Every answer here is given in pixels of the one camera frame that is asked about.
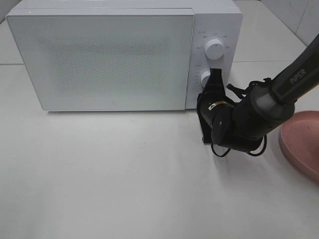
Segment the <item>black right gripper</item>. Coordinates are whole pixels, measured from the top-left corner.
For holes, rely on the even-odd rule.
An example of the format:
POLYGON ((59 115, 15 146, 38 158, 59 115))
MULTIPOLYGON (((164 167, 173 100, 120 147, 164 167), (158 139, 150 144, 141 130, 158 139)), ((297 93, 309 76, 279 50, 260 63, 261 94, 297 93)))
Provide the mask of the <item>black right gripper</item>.
POLYGON ((235 102, 225 94, 222 69, 210 68, 208 83, 197 97, 196 112, 205 144, 212 143, 212 126, 214 118, 224 108, 234 107, 235 102))

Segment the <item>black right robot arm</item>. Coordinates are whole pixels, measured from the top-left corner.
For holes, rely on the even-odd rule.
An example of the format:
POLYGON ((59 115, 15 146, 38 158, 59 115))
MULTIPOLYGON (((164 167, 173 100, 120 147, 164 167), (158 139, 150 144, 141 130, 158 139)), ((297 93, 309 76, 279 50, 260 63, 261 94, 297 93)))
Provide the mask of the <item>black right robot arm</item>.
POLYGON ((251 81, 247 88, 223 85, 222 70, 211 68, 197 97, 196 111, 202 140, 211 146, 259 156, 267 147, 267 134, 295 112, 295 102, 319 83, 319 39, 275 78, 251 81))

